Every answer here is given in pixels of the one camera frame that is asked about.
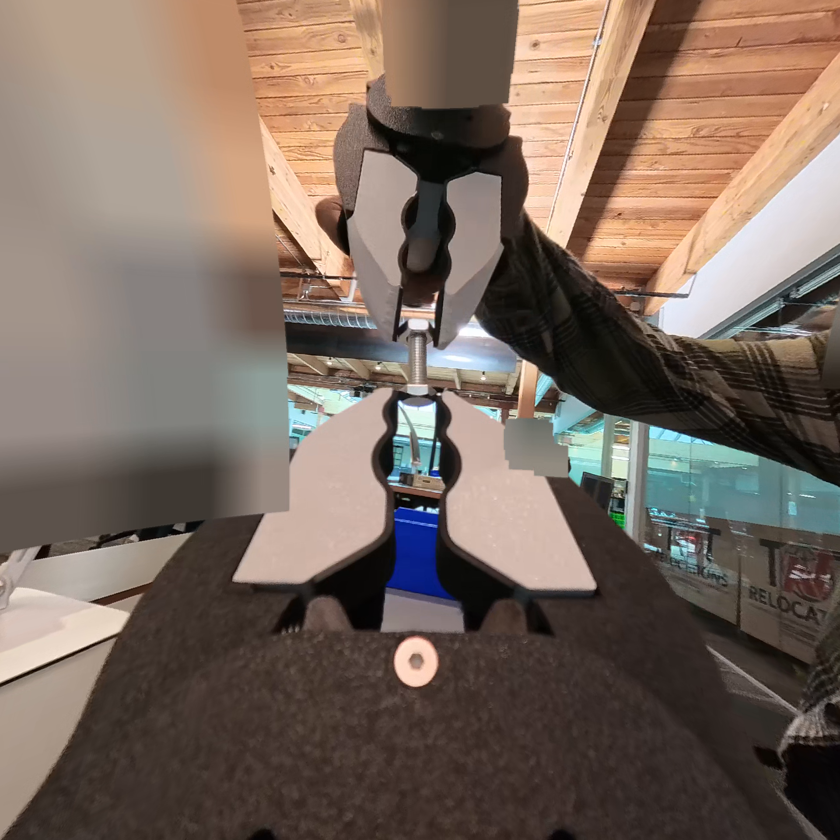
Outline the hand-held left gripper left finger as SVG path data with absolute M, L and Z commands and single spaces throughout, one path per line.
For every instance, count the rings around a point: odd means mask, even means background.
M 238 584 L 372 595 L 394 570 L 393 498 L 379 460 L 396 394 L 381 388 L 315 429 L 290 462 L 288 511 L 261 519 Z

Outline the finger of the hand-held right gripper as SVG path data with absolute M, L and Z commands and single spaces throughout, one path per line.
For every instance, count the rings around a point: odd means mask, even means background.
M 450 271 L 437 302 L 437 349 L 447 348 L 475 314 L 501 257 L 501 177 L 471 172 L 450 181 L 446 202 L 455 219 Z
M 400 250 L 406 238 L 403 211 L 417 193 L 415 171 L 395 156 L 365 150 L 354 210 L 348 219 L 350 252 L 371 319 L 397 341 L 401 310 Z

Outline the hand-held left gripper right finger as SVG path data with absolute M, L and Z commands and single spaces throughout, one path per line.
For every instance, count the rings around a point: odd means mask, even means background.
M 437 410 L 445 492 L 437 575 L 459 601 L 591 596 L 595 579 L 548 478 L 566 478 L 568 451 L 551 424 L 502 425 L 446 392 Z

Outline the blue plastic parts bin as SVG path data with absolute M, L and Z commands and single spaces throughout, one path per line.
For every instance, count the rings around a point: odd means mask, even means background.
M 437 511 L 395 510 L 395 568 L 389 589 L 452 600 L 436 569 Z

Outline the steel hex bolt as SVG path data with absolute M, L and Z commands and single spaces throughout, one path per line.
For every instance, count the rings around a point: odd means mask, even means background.
M 414 329 L 410 326 L 398 339 L 408 352 L 406 393 L 417 405 L 422 400 L 428 401 L 434 393 L 427 382 L 427 345 L 431 339 L 429 328 Z

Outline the person's right forearm plaid sleeve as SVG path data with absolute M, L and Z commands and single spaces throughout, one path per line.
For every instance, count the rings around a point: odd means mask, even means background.
M 595 410 L 839 483 L 828 332 L 739 342 L 668 335 L 627 311 L 522 213 L 476 311 L 490 336 Z

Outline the person's right hand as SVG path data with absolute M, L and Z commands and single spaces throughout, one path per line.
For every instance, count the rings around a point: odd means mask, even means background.
M 347 220 L 340 196 L 323 198 L 315 209 L 318 225 L 345 255 L 350 255 Z M 403 272 L 403 304 L 409 307 L 429 306 L 434 302 L 444 281 L 434 263 L 439 242 L 417 238 L 408 243 Z

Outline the printed cardboard box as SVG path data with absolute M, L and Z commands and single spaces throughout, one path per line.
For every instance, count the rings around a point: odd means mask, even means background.
M 760 524 L 735 536 L 741 630 L 810 664 L 838 583 L 838 536 Z

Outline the white rectangular tray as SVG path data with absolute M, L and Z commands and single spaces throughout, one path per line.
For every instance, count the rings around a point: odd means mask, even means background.
M 113 640 L 129 614 L 18 588 L 1 611 L 1 685 Z

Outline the clear acrylic stand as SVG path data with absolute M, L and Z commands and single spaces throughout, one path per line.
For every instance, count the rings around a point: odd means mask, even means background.
M 36 545 L 28 549 L 18 549 L 8 555 L 1 567 L 1 598 L 0 610 L 7 609 L 11 595 L 23 576 L 27 567 L 35 560 L 41 551 L 41 546 Z

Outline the person's dark trousers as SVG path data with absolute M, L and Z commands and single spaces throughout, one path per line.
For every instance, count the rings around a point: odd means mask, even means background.
M 762 765 L 784 771 L 784 794 L 828 839 L 839 838 L 839 747 L 793 743 L 782 757 L 753 747 Z

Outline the silver spiral ventilation duct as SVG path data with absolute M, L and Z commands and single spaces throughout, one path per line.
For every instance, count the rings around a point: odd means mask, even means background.
M 376 329 L 375 323 L 368 316 L 338 310 L 307 310 L 287 308 L 284 310 L 286 322 L 314 327 L 345 329 Z

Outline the dark large ceiling duct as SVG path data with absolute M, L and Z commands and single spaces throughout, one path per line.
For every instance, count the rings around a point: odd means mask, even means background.
M 404 343 L 390 342 L 377 329 L 325 327 L 288 322 L 286 343 L 289 353 L 369 360 L 408 362 Z M 511 373 L 517 355 L 508 346 L 487 335 L 460 335 L 443 350 L 427 346 L 427 364 L 465 371 Z

